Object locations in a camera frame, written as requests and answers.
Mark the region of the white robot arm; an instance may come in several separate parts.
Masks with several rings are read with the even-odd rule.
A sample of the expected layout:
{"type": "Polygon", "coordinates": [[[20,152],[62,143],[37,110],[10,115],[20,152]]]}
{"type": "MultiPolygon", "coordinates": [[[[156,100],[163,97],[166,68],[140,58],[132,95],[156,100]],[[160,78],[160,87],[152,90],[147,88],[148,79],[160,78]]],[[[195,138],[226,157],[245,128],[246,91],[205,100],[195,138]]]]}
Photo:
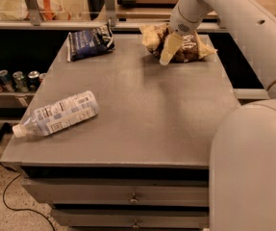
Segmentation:
{"type": "Polygon", "coordinates": [[[210,231],[276,231],[276,17],[255,0],[179,0],[161,64],[216,12],[269,97],[231,112],[213,138],[210,231]]]}

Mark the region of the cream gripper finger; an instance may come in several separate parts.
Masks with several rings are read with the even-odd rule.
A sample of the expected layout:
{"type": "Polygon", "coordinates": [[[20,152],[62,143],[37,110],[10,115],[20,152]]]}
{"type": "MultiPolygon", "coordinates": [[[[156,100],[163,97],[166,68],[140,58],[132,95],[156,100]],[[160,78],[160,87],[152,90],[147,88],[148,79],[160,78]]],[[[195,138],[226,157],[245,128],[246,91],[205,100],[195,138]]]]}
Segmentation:
{"type": "Polygon", "coordinates": [[[161,65],[168,65],[183,44],[183,37],[177,33],[169,34],[164,41],[160,57],[161,65]]]}

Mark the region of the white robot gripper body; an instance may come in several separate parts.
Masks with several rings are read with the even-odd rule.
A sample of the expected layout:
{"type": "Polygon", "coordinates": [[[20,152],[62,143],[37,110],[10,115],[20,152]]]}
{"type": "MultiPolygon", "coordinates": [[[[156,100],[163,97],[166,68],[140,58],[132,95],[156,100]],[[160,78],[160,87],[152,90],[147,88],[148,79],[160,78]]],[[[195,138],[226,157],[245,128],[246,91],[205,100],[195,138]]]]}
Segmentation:
{"type": "Polygon", "coordinates": [[[179,0],[169,19],[170,29],[181,36],[192,34],[212,11],[205,0],[179,0]]]}

